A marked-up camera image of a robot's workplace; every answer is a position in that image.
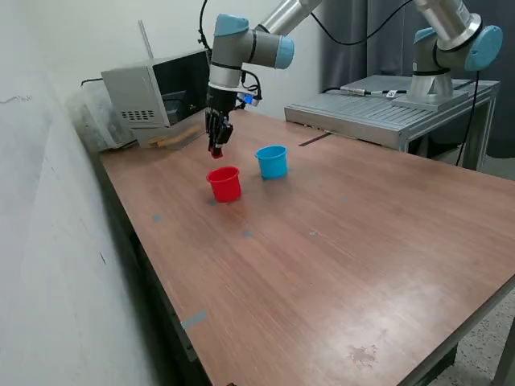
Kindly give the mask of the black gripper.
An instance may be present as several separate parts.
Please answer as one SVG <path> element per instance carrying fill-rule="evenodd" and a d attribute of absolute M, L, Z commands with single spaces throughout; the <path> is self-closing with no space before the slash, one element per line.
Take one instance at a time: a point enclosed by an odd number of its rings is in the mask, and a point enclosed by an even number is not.
<path fill-rule="evenodd" d="M 216 145 L 216 155 L 222 156 L 222 148 L 233 132 L 233 125 L 229 121 L 220 124 L 219 118 L 228 118 L 234 110 L 237 101 L 237 92 L 222 90 L 208 86 L 206 96 L 205 128 L 208 134 L 208 151 L 213 152 Z"/>

